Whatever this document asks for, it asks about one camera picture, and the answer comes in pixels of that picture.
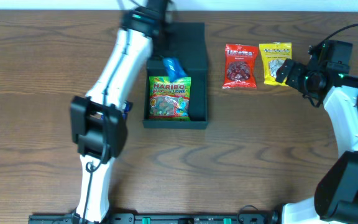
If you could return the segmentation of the Haribo Worms Zourr bag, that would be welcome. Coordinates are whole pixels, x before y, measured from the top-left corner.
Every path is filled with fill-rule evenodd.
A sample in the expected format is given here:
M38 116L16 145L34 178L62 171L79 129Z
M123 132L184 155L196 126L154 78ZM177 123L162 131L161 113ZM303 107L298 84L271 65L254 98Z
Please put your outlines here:
M189 121L191 78L149 77L149 118Z

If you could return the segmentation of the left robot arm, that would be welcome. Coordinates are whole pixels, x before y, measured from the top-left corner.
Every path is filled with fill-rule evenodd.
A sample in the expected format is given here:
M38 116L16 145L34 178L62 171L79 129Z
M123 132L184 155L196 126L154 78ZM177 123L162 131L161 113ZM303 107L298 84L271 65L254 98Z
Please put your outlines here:
M102 223L109 212L112 168L127 139L127 97L154 44L172 21L169 0L149 0L123 13L116 43L100 77L70 105L71 136L82 166L80 202L73 223Z

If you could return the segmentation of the blue wafer snack wrapper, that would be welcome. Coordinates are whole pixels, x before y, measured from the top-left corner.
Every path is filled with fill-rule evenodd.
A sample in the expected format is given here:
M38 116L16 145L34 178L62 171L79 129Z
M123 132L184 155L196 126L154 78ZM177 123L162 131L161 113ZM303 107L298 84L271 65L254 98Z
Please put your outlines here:
M177 58L165 57L162 59L165 71L169 77L170 82L175 82L181 78L187 77L186 72L182 68L180 61Z

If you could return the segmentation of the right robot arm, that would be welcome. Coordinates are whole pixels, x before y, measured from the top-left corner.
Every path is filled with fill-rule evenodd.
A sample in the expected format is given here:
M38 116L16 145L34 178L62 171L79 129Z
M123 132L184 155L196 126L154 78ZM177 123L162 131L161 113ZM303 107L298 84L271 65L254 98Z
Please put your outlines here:
M308 64L287 59L277 70L278 82L328 113L339 157L313 197L283 205L280 223L358 223L358 77L349 75L351 53L351 43L325 40L310 48Z

